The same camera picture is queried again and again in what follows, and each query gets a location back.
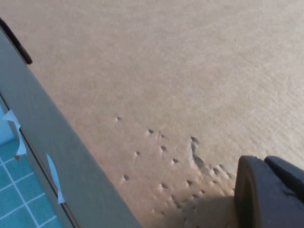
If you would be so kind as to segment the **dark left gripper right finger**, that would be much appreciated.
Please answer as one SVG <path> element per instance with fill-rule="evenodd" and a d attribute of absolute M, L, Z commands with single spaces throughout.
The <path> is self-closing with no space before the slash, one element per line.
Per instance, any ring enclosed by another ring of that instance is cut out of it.
<path fill-rule="evenodd" d="M 277 156 L 267 156 L 264 162 L 293 194 L 304 202 L 304 170 Z"/>

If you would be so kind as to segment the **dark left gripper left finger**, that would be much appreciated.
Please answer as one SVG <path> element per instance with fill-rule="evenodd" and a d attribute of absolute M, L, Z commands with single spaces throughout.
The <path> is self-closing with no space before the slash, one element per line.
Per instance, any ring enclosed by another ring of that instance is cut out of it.
<path fill-rule="evenodd" d="M 304 203 L 254 156 L 238 160 L 234 195 L 241 228 L 302 228 Z"/>

